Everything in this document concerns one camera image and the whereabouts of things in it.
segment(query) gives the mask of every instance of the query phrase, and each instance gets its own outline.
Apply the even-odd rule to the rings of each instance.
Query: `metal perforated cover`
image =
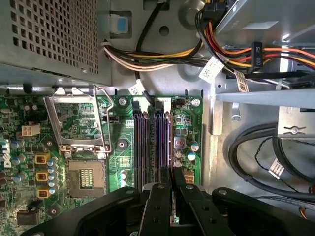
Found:
[[[98,38],[102,4],[97,0],[3,0],[1,5],[0,18],[7,22],[0,26],[2,63],[95,82],[102,72],[108,74],[99,70],[105,31]]]

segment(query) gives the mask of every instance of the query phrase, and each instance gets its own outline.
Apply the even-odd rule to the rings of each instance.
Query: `ventilation holes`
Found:
[[[7,1],[14,45],[98,74],[95,0]]]

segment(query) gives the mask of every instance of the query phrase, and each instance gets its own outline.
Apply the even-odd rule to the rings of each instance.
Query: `metal bracket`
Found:
[[[232,120],[241,121],[240,104],[238,102],[232,103]]]
[[[110,105],[106,108],[106,117],[108,125],[108,144],[105,144],[102,122],[100,118],[100,112],[98,108],[97,101],[97,91],[103,92]],[[108,95],[108,93],[97,86],[93,88],[93,95],[88,95],[83,93],[78,88],[72,88],[71,93],[67,93],[64,88],[58,88],[53,96],[44,97],[44,103],[48,112],[50,122],[54,134],[56,136],[57,144],[59,145],[60,152],[65,153],[66,157],[71,157],[74,151],[78,150],[89,150],[93,154],[99,154],[99,159],[105,157],[105,153],[110,153],[112,151],[111,134],[110,134],[110,122],[109,122],[109,111],[114,107],[114,101]],[[63,126],[62,122],[59,121],[55,104],[56,103],[91,103],[93,105],[94,117],[98,130],[100,131],[100,138],[92,140],[76,140],[76,139],[66,139],[61,135],[61,128]]]

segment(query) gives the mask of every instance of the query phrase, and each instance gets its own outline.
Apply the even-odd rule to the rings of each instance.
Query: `gray metal panel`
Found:
[[[99,43],[109,35],[108,4],[105,0],[3,1],[0,63],[109,85],[110,63],[99,51]]]
[[[216,29],[221,45],[248,47],[253,41],[314,45],[315,1],[237,0]]]

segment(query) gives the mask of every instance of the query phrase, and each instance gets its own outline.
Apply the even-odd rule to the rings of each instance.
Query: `cable connector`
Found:
[[[216,22],[221,20],[221,18],[225,14],[225,10],[226,3],[224,2],[206,3],[203,7],[202,17],[204,20],[211,20],[212,22]]]

